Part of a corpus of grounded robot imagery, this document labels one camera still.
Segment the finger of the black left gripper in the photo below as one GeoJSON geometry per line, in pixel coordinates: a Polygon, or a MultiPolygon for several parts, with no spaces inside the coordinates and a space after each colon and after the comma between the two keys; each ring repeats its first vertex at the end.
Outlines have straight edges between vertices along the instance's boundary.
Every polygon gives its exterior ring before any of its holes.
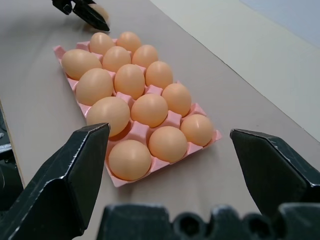
{"type": "Polygon", "coordinates": [[[87,24],[100,31],[110,31],[110,23],[107,24],[104,18],[89,6],[97,4],[94,0],[72,0],[72,2],[75,3],[73,12],[87,24]]]}

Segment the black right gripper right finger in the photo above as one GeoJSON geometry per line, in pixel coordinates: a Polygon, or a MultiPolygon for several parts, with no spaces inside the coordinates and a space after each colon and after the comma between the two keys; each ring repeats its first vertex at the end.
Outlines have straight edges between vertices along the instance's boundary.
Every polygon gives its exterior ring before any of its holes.
{"type": "Polygon", "coordinates": [[[232,129],[230,138],[263,215],[274,216],[284,203],[320,203],[320,171],[282,138],[245,129],[232,129]]]}

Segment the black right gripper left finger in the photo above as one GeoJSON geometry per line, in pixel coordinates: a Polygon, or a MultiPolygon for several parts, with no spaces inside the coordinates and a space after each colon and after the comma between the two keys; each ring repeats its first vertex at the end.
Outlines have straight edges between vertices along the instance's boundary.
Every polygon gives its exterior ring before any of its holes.
{"type": "Polygon", "coordinates": [[[88,228],[104,169],[110,127],[74,131],[47,159],[0,220],[0,240],[72,240],[88,228]]]}

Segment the brown egg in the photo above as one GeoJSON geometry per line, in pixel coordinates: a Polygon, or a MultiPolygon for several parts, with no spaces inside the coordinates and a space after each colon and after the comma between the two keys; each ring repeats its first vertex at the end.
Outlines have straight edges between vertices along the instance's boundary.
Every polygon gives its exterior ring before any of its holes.
{"type": "Polygon", "coordinates": [[[206,146],[216,133],[211,120],[201,114],[186,117],[181,123],[180,130],[188,142],[202,147],[206,146]]]}
{"type": "Polygon", "coordinates": [[[180,83],[168,85],[161,96],[166,100],[168,109],[174,113],[186,116],[191,109],[192,97],[189,90],[180,83]]]}
{"type": "Polygon", "coordinates": [[[119,179],[134,181],[143,177],[152,164],[148,148],[137,140],[116,144],[109,153],[108,166],[119,179]]]}
{"type": "Polygon", "coordinates": [[[152,45],[140,46],[132,56],[132,64],[148,68],[152,63],[158,61],[158,52],[152,45]]]}
{"type": "Polygon", "coordinates": [[[173,72],[171,67],[163,61],[155,61],[147,68],[145,73],[145,84],[165,89],[173,83],[173,72]]]}
{"type": "Polygon", "coordinates": [[[132,54],[142,46],[140,38],[131,31],[125,31],[120,34],[116,40],[116,45],[130,51],[132,54]]]}
{"type": "Polygon", "coordinates": [[[67,51],[61,58],[64,72],[74,80],[79,80],[91,69],[102,68],[100,60],[92,53],[82,49],[67,51]]]}
{"type": "Polygon", "coordinates": [[[187,152],[188,142],[180,129],[164,126],[151,134],[148,148],[154,157],[164,162],[175,163],[187,152]]]}
{"type": "Polygon", "coordinates": [[[131,54],[121,46],[111,47],[102,59],[102,68],[114,73],[127,64],[131,64],[131,54]]]}
{"type": "Polygon", "coordinates": [[[131,108],[131,119],[151,128],[159,126],[168,115],[168,104],[158,94],[149,93],[139,97],[131,108]]]}
{"type": "Polygon", "coordinates": [[[105,55],[105,53],[112,47],[115,47],[115,43],[111,37],[102,32],[93,34],[89,41],[89,50],[92,53],[105,55]]]}
{"type": "Polygon", "coordinates": [[[130,120],[130,108],[121,98],[110,96],[97,101],[87,112],[87,125],[108,123],[109,137],[122,132],[130,120]]]}
{"type": "Polygon", "coordinates": [[[109,14],[102,6],[96,3],[91,3],[89,4],[89,6],[96,12],[98,12],[104,18],[105,22],[109,25],[109,14]]]}
{"type": "Polygon", "coordinates": [[[108,71],[93,68],[79,79],[75,96],[80,104],[92,106],[103,98],[111,97],[113,91],[113,81],[108,71]]]}
{"type": "Polygon", "coordinates": [[[141,97],[145,90],[143,71],[134,64],[125,64],[119,68],[114,78],[115,92],[131,96],[134,100],[141,97]]]}

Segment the pink egg tray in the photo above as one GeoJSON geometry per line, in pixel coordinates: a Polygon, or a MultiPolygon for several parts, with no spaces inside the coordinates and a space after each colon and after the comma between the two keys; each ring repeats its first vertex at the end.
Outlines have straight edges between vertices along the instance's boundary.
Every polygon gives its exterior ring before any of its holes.
{"type": "MultiPolygon", "coordinates": [[[[75,49],[88,52],[89,51],[89,43],[90,43],[89,41],[78,42],[75,46],[75,49]]],[[[57,58],[59,64],[62,67],[62,57],[67,51],[60,45],[55,46],[53,48],[53,51],[54,51],[55,57],[57,58]]],[[[67,73],[65,72],[65,70],[62,70],[62,71],[66,77],[66,80],[67,80],[70,88],[73,91],[74,98],[76,98],[76,88],[77,88],[77,84],[79,81],[70,78],[67,75],[67,73]]],[[[162,90],[161,88],[153,86],[153,85],[148,86],[145,89],[146,89],[145,90],[146,94],[157,94],[157,95],[160,95],[161,90],[162,90]]],[[[135,102],[131,96],[126,95],[121,92],[119,92],[119,93],[117,92],[117,93],[113,93],[113,94],[115,97],[123,99],[131,109],[131,107],[133,106],[133,104],[135,102]]],[[[87,120],[88,112],[92,106],[81,104],[78,102],[78,100],[76,100],[76,103],[79,106],[84,119],[87,120]]],[[[141,124],[138,121],[132,121],[130,118],[128,125],[121,133],[114,136],[113,138],[110,137],[108,139],[104,166],[105,166],[105,168],[111,178],[113,185],[116,188],[119,188],[119,187],[124,186],[126,184],[134,183],[134,182],[139,181],[139,180],[145,178],[146,176],[148,176],[148,175],[150,175],[150,174],[152,174],[152,173],[154,173],[154,172],[156,172],[166,166],[173,165],[173,164],[179,162],[179,161],[176,161],[176,162],[170,163],[170,162],[158,159],[157,157],[154,157],[151,155],[151,166],[150,166],[148,172],[144,176],[142,176],[141,178],[138,178],[136,180],[131,180],[131,181],[124,180],[124,179],[118,178],[109,168],[108,157],[109,157],[110,151],[112,150],[112,148],[116,144],[123,142],[125,140],[135,140],[135,141],[139,141],[139,142],[147,145],[149,143],[149,139],[150,139],[151,134],[156,129],[161,128],[161,127],[166,127],[166,126],[171,126],[171,127],[179,129],[181,126],[181,123],[185,120],[185,118],[192,116],[194,114],[203,115],[205,117],[207,116],[207,114],[204,112],[204,110],[200,107],[200,105],[198,103],[192,103],[191,108],[190,108],[188,114],[186,115],[186,117],[182,118],[182,116],[180,114],[169,110],[164,122],[162,122],[159,126],[157,126],[155,128],[150,128],[149,126],[147,126],[145,124],[141,124]]],[[[205,146],[199,146],[194,143],[187,142],[187,151],[184,154],[184,156],[182,157],[182,159],[184,159],[187,156],[192,155],[202,149],[208,148],[210,145],[212,145],[214,142],[220,140],[221,138],[222,138],[221,133],[218,130],[214,130],[211,140],[205,146]]]]}

